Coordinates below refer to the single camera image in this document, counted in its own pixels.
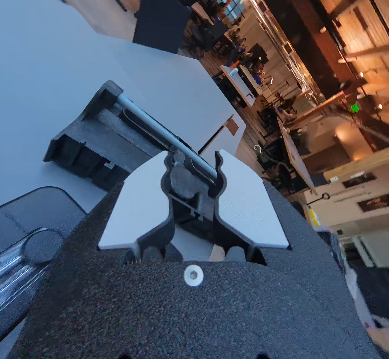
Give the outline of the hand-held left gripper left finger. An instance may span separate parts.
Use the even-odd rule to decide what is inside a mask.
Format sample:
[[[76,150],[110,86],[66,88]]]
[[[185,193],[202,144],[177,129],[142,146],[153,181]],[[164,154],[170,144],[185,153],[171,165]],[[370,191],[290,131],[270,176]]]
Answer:
[[[141,258],[148,247],[163,249],[175,233],[168,192],[169,154],[160,152],[124,181],[98,243],[100,250],[130,249]]]

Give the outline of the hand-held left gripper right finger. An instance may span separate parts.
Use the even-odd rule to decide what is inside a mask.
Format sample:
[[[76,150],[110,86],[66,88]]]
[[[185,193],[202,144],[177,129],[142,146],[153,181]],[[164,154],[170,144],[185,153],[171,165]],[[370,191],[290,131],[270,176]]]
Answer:
[[[289,249],[289,241],[262,178],[226,150],[215,152],[214,241],[225,255],[240,248]]]

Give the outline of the black plastic part with rod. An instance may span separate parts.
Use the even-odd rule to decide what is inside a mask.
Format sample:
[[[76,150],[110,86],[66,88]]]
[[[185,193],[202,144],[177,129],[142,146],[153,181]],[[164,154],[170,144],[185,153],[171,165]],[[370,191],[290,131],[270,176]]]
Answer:
[[[62,189],[86,210],[163,151],[170,152],[168,192],[175,222],[210,230],[216,171],[123,97],[113,81],[104,83],[81,114],[51,139],[43,161],[51,167],[49,186]]]

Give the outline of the white desk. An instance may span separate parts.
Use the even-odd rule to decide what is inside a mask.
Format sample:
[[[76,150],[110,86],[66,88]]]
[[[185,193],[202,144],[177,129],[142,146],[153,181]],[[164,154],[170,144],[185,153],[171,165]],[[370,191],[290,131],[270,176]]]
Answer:
[[[1,0],[1,206],[49,186],[49,142],[108,80],[196,151],[232,117],[235,154],[246,128],[201,63],[95,32],[55,0]]]

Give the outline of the long wooden table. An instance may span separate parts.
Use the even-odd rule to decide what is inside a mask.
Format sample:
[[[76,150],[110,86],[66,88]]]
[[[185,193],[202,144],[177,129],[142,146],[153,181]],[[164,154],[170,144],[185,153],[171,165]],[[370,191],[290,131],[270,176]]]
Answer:
[[[280,128],[282,139],[284,141],[286,152],[292,168],[298,175],[298,178],[300,178],[301,181],[305,184],[305,188],[309,189],[315,196],[318,196],[318,192],[316,190],[316,187],[314,186],[313,180],[311,179],[311,176],[309,175],[309,172],[289,132],[286,130],[286,128],[284,127],[283,123],[279,118],[277,118],[277,122]]]

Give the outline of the black metal tray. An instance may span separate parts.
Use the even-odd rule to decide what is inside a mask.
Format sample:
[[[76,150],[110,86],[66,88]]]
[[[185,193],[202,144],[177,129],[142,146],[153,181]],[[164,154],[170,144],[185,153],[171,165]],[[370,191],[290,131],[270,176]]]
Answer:
[[[0,250],[3,252],[39,228],[58,231],[66,240],[85,218],[86,212],[62,189],[41,187],[2,205],[0,216]],[[26,317],[41,281],[35,291],[28,292],[33,296],[19,296],[0,311],[1,338]]]

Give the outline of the white counter with dark pictures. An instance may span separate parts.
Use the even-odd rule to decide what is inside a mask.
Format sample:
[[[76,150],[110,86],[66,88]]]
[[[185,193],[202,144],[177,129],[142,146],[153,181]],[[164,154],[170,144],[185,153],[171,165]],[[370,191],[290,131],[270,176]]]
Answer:
[[[388,216],[389,149],[324,173],[327,184],[305,191],[306,202],[329,227]]]

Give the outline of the chrome cylinder with round cap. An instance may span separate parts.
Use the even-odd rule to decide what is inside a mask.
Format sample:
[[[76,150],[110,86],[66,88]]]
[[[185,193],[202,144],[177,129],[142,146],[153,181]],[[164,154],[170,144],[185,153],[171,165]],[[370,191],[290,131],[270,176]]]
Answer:
[[[58,231],[39,228],[1,252],[0,305],[1,311],[19,296],[35,291],[48,265],[63,246],[65,238]]]

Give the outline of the white-topped table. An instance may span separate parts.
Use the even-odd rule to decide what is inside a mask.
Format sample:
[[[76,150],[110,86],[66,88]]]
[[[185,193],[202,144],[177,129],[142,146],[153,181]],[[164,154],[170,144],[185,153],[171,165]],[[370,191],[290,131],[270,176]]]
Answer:
[[[254,106],[258,96],[261,96],[262,89],[257,84],[245,66],[239,64],[236,68],[220,66],[222,73],[239,93],[247,106]]]

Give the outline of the black chair back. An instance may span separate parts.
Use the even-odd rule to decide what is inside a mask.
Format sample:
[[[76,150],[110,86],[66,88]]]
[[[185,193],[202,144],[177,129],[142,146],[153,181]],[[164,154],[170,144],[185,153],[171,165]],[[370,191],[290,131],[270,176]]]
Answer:
[[[177,54],[192,9],[179,0],[141,0],[132,42]]]

